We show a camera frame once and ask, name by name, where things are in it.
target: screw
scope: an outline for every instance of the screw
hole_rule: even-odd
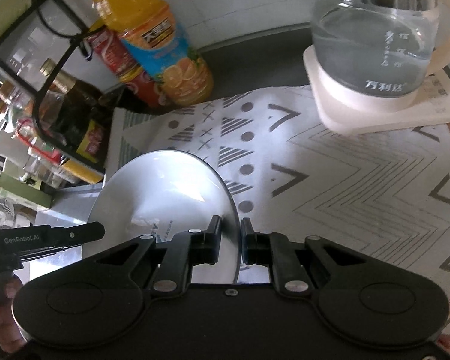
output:
[[[301,280],[292,280],[285,284],[285,289],[290,292],[304,292],[308,290],[308,284]]]
[[[239,292],[234,288],[229,288],[225,290],[225,295],[227,296],[237,296]]]
[[[159,292],[172,292],[176,290],[176,282],[171,280],[160,280],[154,284],[154,290]]]

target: glass kettle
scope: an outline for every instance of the glass kettle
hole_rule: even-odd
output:
[[[450,63],[450,38],[434,50],[438,1],[314,0],[315,53],[334,90],[408,106],[425,76]]]

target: kettle base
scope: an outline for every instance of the kettle base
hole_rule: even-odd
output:
[[[366,112],[345,105],[325,88],[315,46],[305,50],[303,60],[320,119],[334,132],[355,135],[450,122],[450,79],[443,70],[425,78],[409,107],[394,112]]]

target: black metal rack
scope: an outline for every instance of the black metal rack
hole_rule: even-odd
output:
[[[31,14],[34,12],[39,13],[39,8],[48,0],[32,0],[32,5],[28,8],[8,29],[4,34],[0,37],[0,45],[18,28],[20,24],[22,24]],[[83,165],[104,174],[105,170],[98,164],[90,161],[89,159],[73,152],[70,148],[66,147],[56,138],[47,134],[47,132],[42,127],[39,117],[39,109],[44,99],[47,91],[52,85],[53,81],[57,77],[58,73],[60,73],[61,69],[65,65],[66,61],[70,58],[77,47],[81,47],[83,43],[83,39],[90,35],[88,26],[73,12],[73,10],[65,3],[63,0],[52,0],[66,15],[67,17],[78,27],[80,30],[79,33],[75,35],[65,36],[70,40],[70,47],[63,54],[63,57],[58,61],[56,67],[53,69],[52,73],[48,76],[45,81],[45,84],[41,87],[40,90],[36,90],[32,85],[30,85],[27,81],[25,81],[20,76],[16,75],[15,72],[0,58],[0,74],[6,77],[15,85],[21,87],[24,91],[26,91],[32,98],[34,98],[34,107],[32,112],[32,118],[34,121],[34,126],[39,137],[46,143],[54,146],[58,149],[63,155],[73,158],[76,161],[82,163]]]

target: finger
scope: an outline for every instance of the finger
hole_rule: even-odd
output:
[[[12,280],[10,280],[5,285],[5,295],[8,299],[13,299],[17,294],[18,290],[23,287],[22,281],[18,278],[17,275],[13,276]]]
[[[16,324],[0,326],[0,344],[10,344],[21,338],[22,334]]]
[[[0,305],[0,325],[10,325],[15,323],[12,314],[12,301]]]
[[[0,345],[4,352],[7,353],[15,353],[21,347],[23,347],[27,342],[21,338],[20,340],[12,341],[10,344],[2,344]]]

